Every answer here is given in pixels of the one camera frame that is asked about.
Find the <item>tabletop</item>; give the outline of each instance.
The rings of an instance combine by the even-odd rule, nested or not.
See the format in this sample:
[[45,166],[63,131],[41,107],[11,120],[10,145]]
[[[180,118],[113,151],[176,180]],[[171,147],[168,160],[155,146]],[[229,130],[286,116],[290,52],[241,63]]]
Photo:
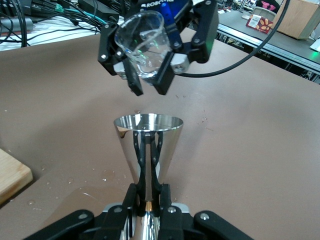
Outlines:
[[[242,15],[249,15],[249,13],[231,11],[219,14],[218,32],[252,47],[260,45],[268,35],[246,27],[247,20],[241,18]],[[297,40],[276,32],[262,50],[313,73],[320,74],[320,52],[310,49],[313,43],[314,41],[310,39]]]
[[[213,211],[256,240],[319,238],[318,84],[252,58],[215,77],[177,76],[165,96],[143,84],[137,97],[100,66],[98,45],[88,36],[0,52],[0,148],[35,179],[0,209],[2,240],[121,202],[133,180],[113,121],[137,112],[184,121],[165,182],[192,215]],[[216,41],[189,72],[245,56]]]

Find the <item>robotic arm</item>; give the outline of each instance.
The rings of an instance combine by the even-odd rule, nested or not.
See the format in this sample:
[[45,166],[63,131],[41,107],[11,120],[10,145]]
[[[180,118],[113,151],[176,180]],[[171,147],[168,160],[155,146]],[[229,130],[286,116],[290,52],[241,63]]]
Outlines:
[[[206,63],[209,60],[218,27],[217,2],[205,0],[193,6],[192,0],[132,0],[124,20],[142,11],[156,11],[164,18],[164,28],[170,48],[157,74],[149,82],[157,92],[165,95],[175,75],[188,70],[191,62]],[[182,42],[180,33],[188,24],[198,23],[191,42]],[[112,75],[126,79],[130,89],[137,95],[143,94],[139,75],[124,51],[115,43],[118,29],[108,23],[101,29],[99,63]]]

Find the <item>box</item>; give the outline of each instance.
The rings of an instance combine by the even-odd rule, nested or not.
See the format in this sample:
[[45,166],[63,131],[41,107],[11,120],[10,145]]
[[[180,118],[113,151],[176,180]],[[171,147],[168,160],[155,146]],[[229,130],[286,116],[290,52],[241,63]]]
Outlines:
[[[283,1],[273,20],[272,28],[274,28],[278,22],[284,9],[285,1],[286,0]],[[304,0],[290,0],[289,7],[277,31],[295,39],[308,39],[319,23],[319,4]]]
[[267,34],[272,26],[273,22],[267,18],[255,14],[251,14],[250,18],[246,22],[246,26],[259,32]]

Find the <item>screw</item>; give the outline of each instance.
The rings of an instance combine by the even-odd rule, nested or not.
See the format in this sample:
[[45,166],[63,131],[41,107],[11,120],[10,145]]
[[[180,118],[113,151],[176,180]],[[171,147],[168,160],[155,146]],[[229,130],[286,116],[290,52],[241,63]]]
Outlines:
[[114,210],[113,210],[115,213],[121,213],[122,212],[122,208],[121,207],[116,207]]
[[209,217],[209,215],[208,214],[206,214],[206,213],[201,213],[200,214],[200,218],[202,219],[202,220],[208,220],[210,217]]
[[169,212],[169,213],[173,214],[173,213],[175,213],[176,211],[177,211],[177,210],[176,210],[176,208],[175,208],[174,206],[168,207],[168,212]]
[[86,213],[82,213],[81,215],[78,216],[78,219],[86,219],[88,215]]
[[182,72],[185,68],[181,65],[177,65],[174,67],[177,72]]

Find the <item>water droplet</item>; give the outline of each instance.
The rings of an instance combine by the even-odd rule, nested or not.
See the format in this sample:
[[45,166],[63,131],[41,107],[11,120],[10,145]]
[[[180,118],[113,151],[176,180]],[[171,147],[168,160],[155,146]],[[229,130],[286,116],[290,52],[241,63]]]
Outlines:
[[103,170],[101,173],[101,179],[104,182],[111,182],[115,178],[115,171]]
[[35,203],[36,203],[35,200],[29,200],[29,201],[27,202],[28,205],[33,205],[33,204],[35,204]]

